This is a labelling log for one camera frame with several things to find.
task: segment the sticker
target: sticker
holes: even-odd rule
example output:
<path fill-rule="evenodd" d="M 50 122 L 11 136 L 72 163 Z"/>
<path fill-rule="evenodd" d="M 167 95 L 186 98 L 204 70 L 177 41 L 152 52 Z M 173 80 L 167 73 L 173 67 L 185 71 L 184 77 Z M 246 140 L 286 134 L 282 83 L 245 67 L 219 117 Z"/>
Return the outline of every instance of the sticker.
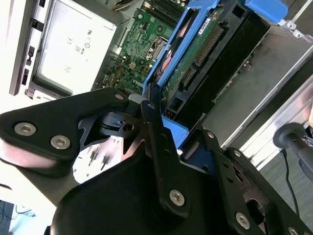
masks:
<path fill-rule="evenodd" d="M 210 23 L 211 19 L 212 19 L 212 18 L 207 18 L 207 19 L 205 20 L 205 22 L 203 23 L 201 29 L 200 29 L 199 32 L 198 32 L 199 35 L 202 35 L 203 31 L 204 31 L 205 28 L 208 26 L 208 24 Z"/>

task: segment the circuit board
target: circuit board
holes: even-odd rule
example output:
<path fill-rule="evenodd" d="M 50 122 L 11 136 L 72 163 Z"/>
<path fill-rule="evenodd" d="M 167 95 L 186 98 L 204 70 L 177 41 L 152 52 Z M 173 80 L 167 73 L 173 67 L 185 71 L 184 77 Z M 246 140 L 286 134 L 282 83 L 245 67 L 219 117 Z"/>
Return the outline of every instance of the circuit board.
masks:
<path fill-rule="evenodd" d="M 130 94 L 141 94 L 143 82 L 172 32 L 172 28 L 139 9 L 115 66 L 104 84 Z"/>
<path fill-rule="evenodd" d="M 202 27 L 198 31 L 198 34 L 195 36 L 193 42 L 186 51 L 184 57 L 181 59 L 173 74 L 161 90 L 162 105 L 165 105 L 169 101 L 170 93 L 176 92 L 180 82 L 184 86 L 187 86 L 189 80 L 196 72 L 196 70 L 191 67 L 192 64 L 201 62 L 205 56 L 202 54 L 207 52 L 206 50 L 211 49 L 212 45 L 214 45 L 214 41 L 220 36 L 222 29 L 218 27 L 212 35 L 212 42 L 209 42 L 207 47 L 205 47 L 201 53 L 202 45 L 218 22 L 218 18 L 222 14 L 223 10 L 223 8 L 216 8 L 203 23 Z"/>

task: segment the black handle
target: black handle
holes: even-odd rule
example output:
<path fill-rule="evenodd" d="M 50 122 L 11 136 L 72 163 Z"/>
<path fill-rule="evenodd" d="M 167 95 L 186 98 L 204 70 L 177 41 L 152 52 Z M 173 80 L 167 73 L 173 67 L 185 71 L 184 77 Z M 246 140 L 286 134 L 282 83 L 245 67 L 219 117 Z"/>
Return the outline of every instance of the black handle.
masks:
<path fill-rule="evenodd" d="M 290 133 L 285 138 L 286 144 L 300 158 L 306 168 L 313 172 L 313 149 L 311 149 L 300 137 L 294 133 Z"/>

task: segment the hole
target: hole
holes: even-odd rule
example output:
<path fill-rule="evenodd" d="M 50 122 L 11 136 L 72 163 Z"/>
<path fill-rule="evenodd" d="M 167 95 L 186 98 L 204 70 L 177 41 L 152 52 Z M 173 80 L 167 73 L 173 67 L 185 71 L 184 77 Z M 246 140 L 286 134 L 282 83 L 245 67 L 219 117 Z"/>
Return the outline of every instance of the hole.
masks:
<path fill-rule="evenodd" d="M 126 124 L 124 127 L 123 127 L 123 131 L 125 132 L 130 132 L 134 129 L 134 125 L 132 124 Z"/>
<path fill-rule="evenodd" d="M 33 57 L 33 56 L 34 56 L 34 52 L 35 52 L 35 48 L 32 47 L 32 46 L 29 46 L 28 55 L 29 55 L 30 57 Z"/>
<path fill-rule="evenodd" d="M 45 0 L 40 0 L 39 1 L 39 6 L 45 7 Z"/>
<path fill-rule="evenodd" d="M 24 85 L 24 86 L 27 83 L 28 73 L 29 73 L 29 70 L 28 69 L 24 69 L 24 74 L 23 74 L 23 79 L 22 79 L 22 85 Z"/>
<path fill-rule="evenodd" d="M 249 214 L 257 225 L 260 225 L 264 222 L 264 210 L 261 205 L 254 199 L 246 203 Z"/>
<path fill-rule="evenodd" d="M 181 99 L 178 99 L 177 97 L 175 97 L 175 99 L 173 100 L 173 102 L 170 105 L 170 109 L 177 112 L 182 104 L 183 104 L 183 101 Z"/>
<path fill-rule="evenodd" d="M 26 126 L 26 125 L 22 126 L 21 131 L 26 132 L 26 133 L 30 132 L 31 131 L 30 126 Z"/>
<path fill-rule="evenodd" d="M 242 177 L 241 172 L 240 172 L 236 167 L 233 166 L 233 168 L 234 168 L 234 171 L 235 171 L 235 174 L 236 174 L 237 179 L 238 179 L 240 182 L 243 182 L 244 180 L 243 180 L 243 177 Z"/>
<path fill-rule="evenodd" d="M 233 10 L 233 14 L 235 16 L 237 16 L 239 19 L 241 19 L 244 16 L 244 13 L 246 11 L 244 9 L 242 9 L 240 6 L 236 5 L 234 10 Z"/>
<path fill-rule="evenodd" d="M 209 171 L 209 168 L 207 165 L 204 165 L 203 167 L 201 167 L 202 170 L 205 170 L 205 171 Z"/>
<path fill-rule="evenodd" d="M 58 139 L 56 143 L 57 145 L 63 146 L 66 143 L 66 141 L 64 139 Z"/>
<path fill-rule="evenodd" d="M 230 177 L 227 177 L 227 180 L 230 182 L 230 183 L 233 183 L 234 181 L 232 180 L 232 178 Z"/>
<path fill-rule="evenodd" d="M 42 32 L 44 30 L 44 25 L 43 23 L 39 22 L 38 20 L 33 19 L 32 22 L 32 27 L 39 30 L 40 32 Z"/>

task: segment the metal screw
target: metal screw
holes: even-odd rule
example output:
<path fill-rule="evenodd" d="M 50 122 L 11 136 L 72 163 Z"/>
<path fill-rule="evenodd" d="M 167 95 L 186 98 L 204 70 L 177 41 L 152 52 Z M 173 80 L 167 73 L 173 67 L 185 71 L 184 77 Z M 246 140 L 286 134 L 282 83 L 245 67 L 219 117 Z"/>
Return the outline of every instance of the metal screw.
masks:
<path fill-rule="evenodd" d="M 170 199 L 176 206 L 183 206 L 185 204 L 185 198 L 181 192 L 176 189 L 170 191 Z"/>
<path fill-rule="evenodd" d="M 37 131 L 37 128 L 31 123 L 21 122 L 15 125 L 14 131 L 21 136 L 31 136 Z"/>
<path fill-rule="evenodd" d="M 237 157 L 240 157 L 240 156 L 241 156 L 240 152 L 238 152 L 237 150 L 235 150 L 234 153 L 235 153 L 235 155 L 236 155 Z"/>
<path fill-rule="evenodd" d="M 250 223 L 249 220 L 246 218 L 246 216 L 240 212 L 236 213 L 236 220 L 246 230 L 250 229 Z"/>
<path fill-rule="evenodd" d="M 298 235 L 297 231 L 292 227 L 288 227 L 288 231 L 291 235 Z"/>
<path fill-rule="evenodd" d="M 207 135 L 208 135 L 210 138 L 214 139 L 214 135 L 213 135 L 211 132 L 208 132 Z"/>
<path fill-rule="evenodd" d="M 118 99 L 124 99 L 124 97 L 121 96 L 120 94 L 115 94 L 115 97 L 118 98 Z"/>
<path fill-rule="evenodd" d="M 148 103 L 148 106 L 149 106 L 150 108 L 152 108 L 152 109 L 156 109 L 155 106 L 154 106 L 154 104 L 152 104 L 152 103 Z"/>
<path fill-rule="evenodd" d="M 60 150 L 68 149 L 70 146 L 70 140 L 65 136 L 54 136 L 50 143 L 54 148 Z"/>

